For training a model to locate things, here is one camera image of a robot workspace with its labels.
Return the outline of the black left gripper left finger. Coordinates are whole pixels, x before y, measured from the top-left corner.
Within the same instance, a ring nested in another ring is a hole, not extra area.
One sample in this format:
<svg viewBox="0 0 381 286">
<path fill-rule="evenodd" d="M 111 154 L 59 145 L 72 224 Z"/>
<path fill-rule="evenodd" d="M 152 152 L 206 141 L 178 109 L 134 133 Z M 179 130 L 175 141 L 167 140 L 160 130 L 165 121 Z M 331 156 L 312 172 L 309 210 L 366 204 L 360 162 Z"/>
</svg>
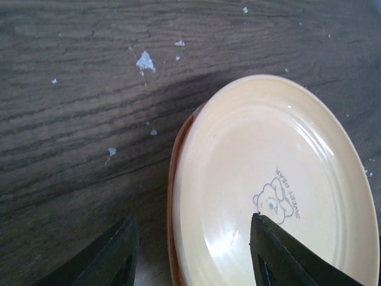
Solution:
<svg viewBox="0 0 381 286">
<path fill-rule="evenodd" d="M 112 227 L 35 285 L 133 285 L 139 235 L 132 217 Z"/>
</svg>

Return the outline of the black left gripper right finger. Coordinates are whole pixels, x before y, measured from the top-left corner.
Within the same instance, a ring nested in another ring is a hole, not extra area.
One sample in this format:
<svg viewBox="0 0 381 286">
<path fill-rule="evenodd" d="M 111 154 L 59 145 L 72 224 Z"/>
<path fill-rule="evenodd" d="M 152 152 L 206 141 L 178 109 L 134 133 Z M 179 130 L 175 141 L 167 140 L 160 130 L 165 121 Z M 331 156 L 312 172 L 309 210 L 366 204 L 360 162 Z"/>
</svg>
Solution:
<svg viewBox="0 0 381 286">
<path fill-rule="evenodd" d="M 368 258 L 338 219 L 279 225 L 253 213 L 250 252 L 256 285 L 368 285 Z"/>
</svg>

